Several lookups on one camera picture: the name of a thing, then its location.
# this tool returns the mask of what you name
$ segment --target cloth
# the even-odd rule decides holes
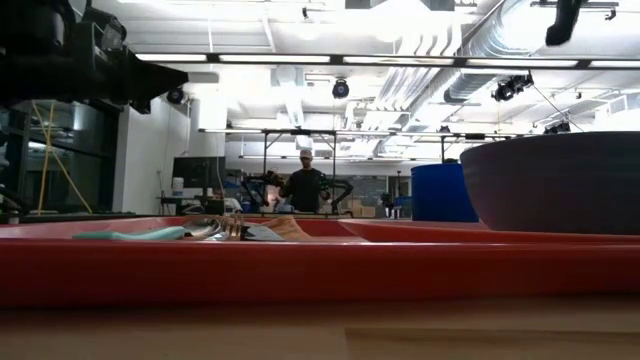
[[[291,215],[281,216],[261,225],[268,227],[286,241],[309,241],[312,239],[300,228],[296,219]]]
[[[320,208],[322,172],[316,169],[300,169],[289,177],[285,185],[286,195],[291,195],[291,205],[303,212],[316,212]]]

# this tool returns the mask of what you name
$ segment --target blue barrel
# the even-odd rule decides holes
[[[243,201],[242,204],[240,204],[240,206],[242,207],[242,212],[243,213],[250,213],[251,212],[251,203],[248,201]]]
[[[411,191],[414,221],[478,222],[460,164],[412,168]]]

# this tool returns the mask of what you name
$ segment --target desk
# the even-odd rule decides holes
[[[156,199],[160,199],[160,215],[165,215],[164,207],[165,205],[175,205],[176,212],[175,215],[178,215],[178,208],[182,206],[183,201],[199,201],[194,197],[186,197],[186,196],[162,196],[157,197]],[[171,210],[167,207],[167,215],[171,215]]]
[[[2,360],[640,358],[640,297],[0,312]]]

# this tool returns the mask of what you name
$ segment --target large bowl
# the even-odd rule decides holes
[[[460,160],[490,229],[640,234],[640,132],[518,138]]]

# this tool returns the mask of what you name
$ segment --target glass wall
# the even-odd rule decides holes
[[[82,197],[93,212],[110,211],[118,110],[100,103],[41,100],[35,105],[25,102],[0,109],[0,124],[7,139],[0,154],[8,162],[0,173],[0,183],[20,194],[34,209],[42,190],[45,210],[84,212]],[[50,131],[49,152],[45,131]]]

